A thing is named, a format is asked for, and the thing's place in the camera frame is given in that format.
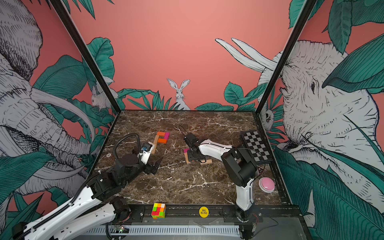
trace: pink button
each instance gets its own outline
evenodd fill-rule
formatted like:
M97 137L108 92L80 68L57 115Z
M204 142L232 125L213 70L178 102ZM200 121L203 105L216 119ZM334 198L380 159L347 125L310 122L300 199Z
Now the pink button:
M275 183L269 177L262 177L259 180L259 187L262 191L271 193L275 190Z

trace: small round sticker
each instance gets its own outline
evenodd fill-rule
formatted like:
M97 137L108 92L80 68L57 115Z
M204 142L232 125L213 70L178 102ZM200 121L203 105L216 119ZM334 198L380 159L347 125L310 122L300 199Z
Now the small round sticker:
M206 207L201 207L199 210L200 217L207 217L209 214L209 210Z

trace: magenta block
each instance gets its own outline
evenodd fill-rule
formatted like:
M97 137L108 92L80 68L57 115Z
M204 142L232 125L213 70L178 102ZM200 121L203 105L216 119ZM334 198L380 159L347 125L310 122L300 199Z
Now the magenta block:
M164 135L164 139L168 140L168 138L169 138L169 132L166 132L166 134Z

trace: brown marble surface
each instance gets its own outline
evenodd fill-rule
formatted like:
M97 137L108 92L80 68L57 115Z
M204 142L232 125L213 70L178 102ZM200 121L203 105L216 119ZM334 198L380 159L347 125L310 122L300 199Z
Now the brown marble surface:
M120 193L130 203L152 204L234 204L235 184L231 182L223 163L212 159L209 165L186 164L183 150L187 148L179 124L195 134L213 142L235 145L241 143L240 131L255 129L252 113L239 112L198 112L198 111L123 111L107 140L101 157L95 166L100 170L114 165L113 146L128 133L138 133L141 143L153 142L157 131L170 132L167 144L158 143L156 153L150 162L161 156L164 159L156 175L142 173ZM117 154L132 153L135 138L127 139L120 145ZM262 175L273 179L269 165ZM253 198L260 205L280 205L278 191L264 193L254 181Z

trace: black and white checkerboard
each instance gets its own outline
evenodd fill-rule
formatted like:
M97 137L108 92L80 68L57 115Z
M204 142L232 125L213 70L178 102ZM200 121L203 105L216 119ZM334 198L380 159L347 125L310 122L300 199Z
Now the black and white checkerboard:
M258 153L261 155L260 156L254 151L251 151L257 164L264 164L272 161L272 155L268 151L267 144L264 143L256 130L241 132L241 137L245 147L258 151Z

